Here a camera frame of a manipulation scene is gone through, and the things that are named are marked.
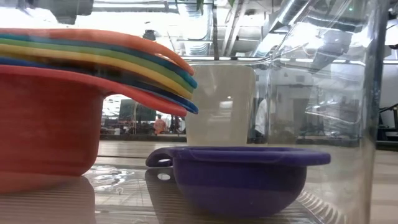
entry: purple measuring cup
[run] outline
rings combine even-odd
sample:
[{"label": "purple measuring cup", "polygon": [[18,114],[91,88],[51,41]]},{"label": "purple measuring cup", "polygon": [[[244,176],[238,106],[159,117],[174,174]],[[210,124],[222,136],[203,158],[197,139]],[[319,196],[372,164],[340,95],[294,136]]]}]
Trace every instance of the purple measuring cup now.
[{"label": "purple measuring cup", "polygon": [[288,147],[164,147],[146,160],[149,167],[173,166],[189,202],[229,217],[283,210],[302,191],[307,166],[328,163],[328,153]]}]

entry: clear plastic container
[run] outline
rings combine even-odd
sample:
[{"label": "clear plastic container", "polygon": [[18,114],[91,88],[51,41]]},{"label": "clear plastic container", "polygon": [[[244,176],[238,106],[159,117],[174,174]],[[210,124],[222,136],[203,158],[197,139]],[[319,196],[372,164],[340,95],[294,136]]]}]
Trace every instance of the clear plastic container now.
[{"label": "clear plastic container", "polygon": [[60,2],[0,1],[0,222],[369,223],[387,1]]}]

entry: person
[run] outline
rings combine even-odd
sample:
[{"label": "person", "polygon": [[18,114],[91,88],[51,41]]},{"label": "person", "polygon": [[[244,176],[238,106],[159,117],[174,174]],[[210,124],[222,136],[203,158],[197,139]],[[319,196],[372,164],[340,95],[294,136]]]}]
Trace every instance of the person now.
[{"label": "person", "polygon": [[157,115],[157,120],[154,124],[155,134],[160,134],[162,131],[166,131],[166,122],[162,120],[162,115]]},{"label": "person", "polygon": [[262,144],[266,141],[266,114],[267,114],[267,100],[263,99],[257,109],[256,123],[254,131],[256,132],[256,144]]}]

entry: person in orange shirt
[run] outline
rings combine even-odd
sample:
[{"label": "person in orange shirt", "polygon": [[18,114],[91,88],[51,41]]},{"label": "person in orange shirt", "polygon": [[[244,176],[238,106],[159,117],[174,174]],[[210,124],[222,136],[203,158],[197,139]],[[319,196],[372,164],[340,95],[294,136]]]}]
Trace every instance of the person in orange shirt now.
[{"label": "person in orange shirt", "polygon": [[162,115],[157,115],[157,120],[154,124],[155,134],[160,134],[162,131],[166,131],[166,122],[162,120]]}]

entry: table surface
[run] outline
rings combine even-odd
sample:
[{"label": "table surface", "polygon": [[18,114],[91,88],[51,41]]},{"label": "table surface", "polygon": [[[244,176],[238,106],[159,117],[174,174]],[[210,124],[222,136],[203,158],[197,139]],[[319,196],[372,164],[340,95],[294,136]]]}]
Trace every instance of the table surface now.
[{"label": "table surface", "polygon": [[[0,196],[0,223],[320,223],[303,206],[305,203],[298,202],[273,217],[255,220],[213,217],[193,208],[171,180],[160,180],[167,177],[166,173],[171,174],[170,169],[147,170],[145,166],[144,158],[153,150],[183,145],[185,143],[101,141],[96,164],[84,177],[70,179],[49,189]],[[339,171],[338,166],[353,163],[349,154],[340,158],[332,153],[332,157],[338,163],[331,164],[331,170]],[[313,184],[309,187],[318,186],[319,173],[322,174],[316,169],[308,170],[307,182]],[[372,224],[398,223],[397,189],[398,153],[377,151]],[[303,193],[298,201],[303,202],[305,198],[308,195]]]}]

